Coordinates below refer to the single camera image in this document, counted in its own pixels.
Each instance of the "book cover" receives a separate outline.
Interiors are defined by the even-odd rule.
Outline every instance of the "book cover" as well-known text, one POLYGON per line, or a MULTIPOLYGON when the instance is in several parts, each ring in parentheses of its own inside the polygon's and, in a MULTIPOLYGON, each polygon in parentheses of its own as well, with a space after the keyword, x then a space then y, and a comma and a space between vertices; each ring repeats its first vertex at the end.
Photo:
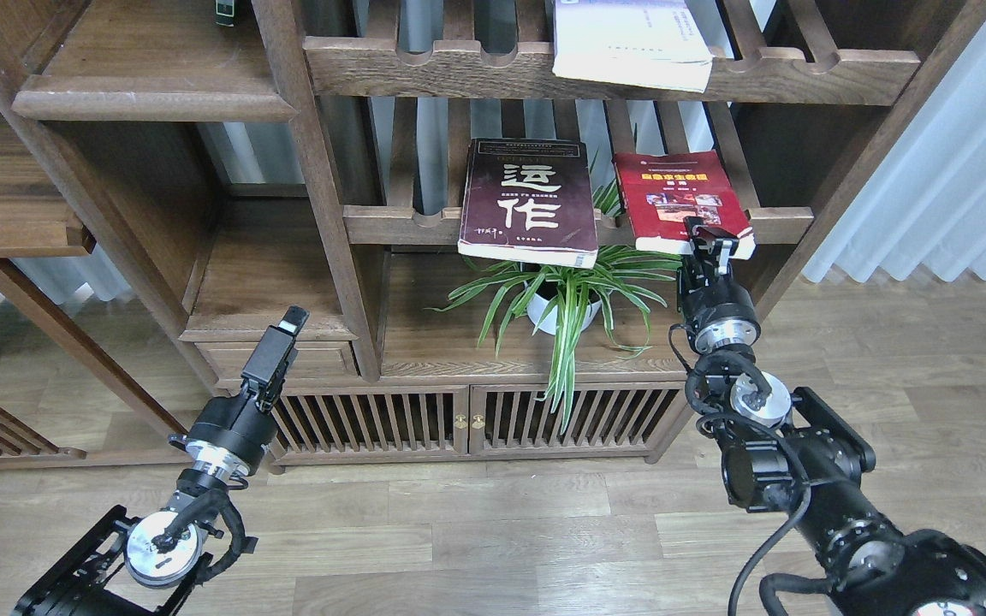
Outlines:
POLYGON ((555 0, 553 73, 704 92, 713 54, 686 0, 555 0))
POLYGON ((459 252, 591 268, 599 242, 584 144, 474 139, 459 252))
POLYGON ((635 248, 689 254, 692 246, 684 219, 698 216, 739 238, 733 257, 751 257, 755 237, 717 152, 615 153, 615 172, 637 238, 635 248))

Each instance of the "spider plant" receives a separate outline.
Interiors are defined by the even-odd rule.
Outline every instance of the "spider plant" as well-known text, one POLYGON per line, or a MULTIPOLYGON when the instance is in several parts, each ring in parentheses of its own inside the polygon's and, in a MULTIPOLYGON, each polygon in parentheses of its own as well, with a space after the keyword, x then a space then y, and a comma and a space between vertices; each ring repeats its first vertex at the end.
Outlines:
MULTIPOLYGON (((592 194, 596 207, 603 214, 615 215, 621 210, 618 188, 614 182, 598 188, 592 194)), ((548 298, 543 316, 539 322, 547 318, 552 311, 558 311, 555 332, 555 346, 550 359, 550 375, 547 388, 540 400, 549 402, 550 412, 562 410, 562 432, 568 426, 568 419, 573 409, 574 387, 576 385, 576 346, 580 340, 580 330, 585 320, 586 312, 592 301, 599 301, 603 314, 603 331, 608 340, 619 350, 630 353, 630 358, 639 355, 647 348, 647 336, 650 334, 649 301, 666 307, 668 303, 649 288, 641 285, 643 281, 673 281, 677 270, 680 269, 680 258, 653 252, 642 252, 630 246, 600 246, 596 257, 596 265, 592 269, 568 268, 563 265, 529 265, 514 261, 498 261, 485 269, 479 269, 481 274, 477 280, 459 286, 451 291, 447 298, 449 304, 434 311, 451 311, 459 305, 468 303, 481 293, 494 291, 489 308, 485 311, 481 331, 478 332, 478 346, 485 341, 497 320, 498 309, 506 306, 501 314, 496 329, 496 351, 500 353, 504 333, 508 324, 523 317, 527 306, 531 303, 540 286, 544 283, 552 286, 555 291, 548 298), (641 312, 645 324, 646 340, 643 346, 625 346, 615 340, 615 314, 611 307, 611 298, 622 297, 641 312)), ((477 270, 473 262, 468 260, 471 268, 477 270)), ((536 324, 532 334, 538 331, 536 324)))

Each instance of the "robotic arm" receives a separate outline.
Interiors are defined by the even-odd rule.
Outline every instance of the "robotic arm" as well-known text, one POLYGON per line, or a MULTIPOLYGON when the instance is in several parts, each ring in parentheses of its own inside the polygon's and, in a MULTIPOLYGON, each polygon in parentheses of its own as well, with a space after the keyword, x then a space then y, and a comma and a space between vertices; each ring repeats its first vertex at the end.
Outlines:
POLYGON ((729 615, 751 569, 797 529, 825 576, 768 574, 759 596, 771 616, 786 615, 780 591, 826 595, 842 616, 986 616, 986 557, 936 530, 904 535, 862 495, 873 449, 813 391, 790 394, 756 367, 759 324, 728 264, 735 238, 700 218, 686 223, 693 253, 678 287, 685 322, 673 329, 684 329, 699 354, 695 367, 684 362, 688 402, 700 432, 721 449, 729 502, 789 514, 737 577, 729 615), (809 426, 795 428, 792 411, 809 426))
POLYGON ((208 401, 187 435, 169 443, 194 460, 177 477, 167 506, 145 518, 125 518, 114 506, 17 602, 12 616, 172 616, 197 584, 211 580, 243 554, 253 553, 258 539, 247 537, 230 491, 249 486, 276 436, 270 411, 284 386, 297 351, 294 340, 306 323, 306 311, 288 308, 278 326, 270 326, 242 370, 242 386, 230 398, 208 401), (230 545, 213 565, 204 553, 208 536, 223 538, 212 524, 223 516, 230 545), (102 546, 110 543, 102 551, 102 546), (168 600, 148 611, 105 588, 120 568, 150 589, 176 586, 168 600))

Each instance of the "dark red book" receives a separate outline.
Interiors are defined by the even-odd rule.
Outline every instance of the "dark red book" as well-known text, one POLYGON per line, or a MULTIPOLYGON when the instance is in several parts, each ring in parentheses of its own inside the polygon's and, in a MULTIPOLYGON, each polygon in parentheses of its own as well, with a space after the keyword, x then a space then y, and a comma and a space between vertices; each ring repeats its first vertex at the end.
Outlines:
POLYGON ((591 268, 598 250, 584 144, 471 141, 460 253, 591 268))
POLYGON ((638 250, 689 254, 684 219, 698 216, 739 238, 733 257, 751 257, 755 237, 717 152, 617 153, 615 172, 638 250))

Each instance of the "wooden floor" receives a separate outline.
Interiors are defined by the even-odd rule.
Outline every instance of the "wooden floor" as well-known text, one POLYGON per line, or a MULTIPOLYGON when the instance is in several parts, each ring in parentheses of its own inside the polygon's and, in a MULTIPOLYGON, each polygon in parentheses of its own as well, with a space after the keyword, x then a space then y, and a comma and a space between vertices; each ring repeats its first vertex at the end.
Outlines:
MULTIPOLYGON (((69 309, 129 373, 191 418, 206 399, 137 303, 69 309)), ((797 283, 756 346, 877 450, 866 494, 902 529, 986 553, 986 284, 797 283)), ((0 405, 57 445, 153 443, 98 382, 0 305, 0 405)), ((258 553, 187 615, 709 615, 781 522, 728 506, 711 441, 637 459, 294 468, 235 494, 258 553)), ((0 472, 0 613, 114 503, 145 515, 179 469, 0 472)), ((222 550, 222 546, 211 545, 222 550)), ((762 570, 817 573, 797 537, 762 570)), ((762 613, 752 579, 742 613, 762 613)), ((110 585, 153 606, 164 595, 110 585)), ((826 613, 788 601, 792 613, 826 613)))

